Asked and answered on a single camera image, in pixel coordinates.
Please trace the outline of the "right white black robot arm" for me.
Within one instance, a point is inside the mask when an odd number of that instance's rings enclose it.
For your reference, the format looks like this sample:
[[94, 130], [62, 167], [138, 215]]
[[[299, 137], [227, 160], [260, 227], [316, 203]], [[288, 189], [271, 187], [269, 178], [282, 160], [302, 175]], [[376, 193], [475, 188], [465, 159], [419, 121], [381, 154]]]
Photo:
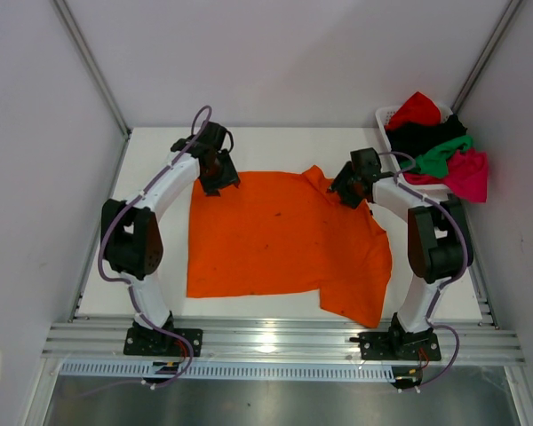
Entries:
[[462, 201], [452, 193], [433, 197], [410, 188], [398, 174], [382, 170], [373, 148], [351, 152], [329, 190], [349, 208], [368, 201], [408, 226], [407, 255], [413, 272], [408, 294], [386, 332], [362, 332], [354, 338], [362, 359], [440, 360], [431, 319], [445, 288], [473, 262]]

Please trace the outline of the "orange t shirt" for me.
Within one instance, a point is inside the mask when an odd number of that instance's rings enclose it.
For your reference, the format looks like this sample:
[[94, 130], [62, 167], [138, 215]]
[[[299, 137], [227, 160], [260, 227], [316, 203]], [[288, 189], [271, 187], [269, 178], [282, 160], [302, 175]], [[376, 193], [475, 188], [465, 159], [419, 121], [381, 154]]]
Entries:
[[351, 209], [313, 166], [246, 171], [218, 196], [193, 186], [187, 296], [318, 291], [321, 309], [365, 327], [381, 320], [393, 259], [367, 202]]

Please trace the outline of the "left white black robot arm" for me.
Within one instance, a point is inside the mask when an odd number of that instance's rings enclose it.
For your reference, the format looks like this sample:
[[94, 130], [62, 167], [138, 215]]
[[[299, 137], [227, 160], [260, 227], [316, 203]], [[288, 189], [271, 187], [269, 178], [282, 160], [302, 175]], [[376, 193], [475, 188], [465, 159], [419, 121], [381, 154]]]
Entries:
[[240, 185], [231, 159], [232, 132], [206, 122], [171, 147], [163, 166], [136, 194], [109, 199], [101, 210], [97, 267], [107, 282], [127, 286], [135, 322], [147, 331], [143, 342], [154, 354], [164, 355], [175, 344], [172, 322], [163, 300], [157, 270], [163, 260], [159, 220], [188, 186], [198, 182], [207, 196], [219, 196]]

